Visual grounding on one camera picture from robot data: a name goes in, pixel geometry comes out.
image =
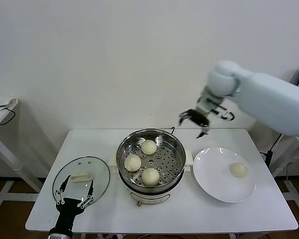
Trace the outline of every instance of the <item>steamed bun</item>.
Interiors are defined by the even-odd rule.
[[[125,168],[130,172],[138,171],[141,165],[142,165],[142,161],[140,157],[138,157],[135,154],[131,154],[127,156],[127,158],[124,161]]]
[[[159,182],[159,178],[159,172],[154,168],[147,168],[142,174],[142,181],[145,186],[156,186]]]
[[[243,178],[247,175],[247,167],[241,163],[230,165],[230,172],[237,178]]]
[[[153,154],[157,150],[157,145],[152,140],[145,140],[141,145],[141,150],[144,154]]]

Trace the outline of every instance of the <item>stainless steel steamer basket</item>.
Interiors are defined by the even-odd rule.
[[[152,155],[146,155],[141,150],[142,143],[147,139],[157,144],[157,151]],[[135,154],[142,160],[142,166],[137,172],[129,172],[124,167],[124,160],[130,154]],[[124,183],[144,194],[160,194],[172,189],[183,175],[185,161],[186,153],[181,142],[174,135],[155,128],[131,133],[122,141],[116,153],[116,164]],[[142,173],[147,168],[159,171],[157,186],[147,187],[143,184]]]

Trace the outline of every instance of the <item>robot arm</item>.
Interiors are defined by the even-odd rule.
[[[219,62],[210,71],[196,109],[183,112],[179,122],[192,120],[202,127],[198,137],[203,136],[209,130],[209,114],[223,120],[234,119],[221,106],[224,98],[275,131],[299,136],[299,87],[270,75],[250,72],[230,61]]]

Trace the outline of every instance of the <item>floor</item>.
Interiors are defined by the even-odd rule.
[[[293,184],[299,192],[299,180],[292,180]],[[5,181],[0,181],[0,190],[4,186]],[[277,181],[282,192],[286,189],[282,181]],[[23,181],[14,183],[11,192],[18,193],[35,193]],[[294,202],[288,202],[296,219],[299,221],[299,210]],[[25,222],[31,212],[34,203],[31,202],[4,202],[0,208],[0,239],[46,239],[47,233],[30,232],[25,229]],[[263,236],[262,239],[299,239],[299,228],[292,232],[269,233],[268,236]],[[140,235],[127,235],[125,239],[136,239]],[[229,239],[228,235],[152,235],[150,239]],[[87,239],[95,239],[97,235],[87,235]],[[79,239],[80,235],[75,235],[74,238]]]

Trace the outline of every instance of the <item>white side table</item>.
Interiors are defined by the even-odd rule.
[[[18,101],[8,107],[12,110]],[[7,110],[0,110],[0,123],[10,113]],[[28,185],[31,186],[36,192],[40,192],[42,183],[34,176],[31,171],[18,160],[13,153],[0,141],[0,159],[2,159],[17,175],[19,175]],[[13,185],[13,181],[6,182],[5,186],[0,192],[0,206],[3,201],[24,201],[24,202],[35,202],[38,194],[34,193],[9,193],[10,188]]]
[[[293,155],[297,154],[299,151],[299,137],[295,137],[297,140],[293,140],[292,143],[285,149],[285,151],[277,158],[277,160],[270,165],[269,169],[273,175],[276,177],[289,163],[294,160]],[[299,193],[294,187],[290,180],[283,181],[288,192],[283,193],[284,198],[287,201],[294,201],[299,209]]]

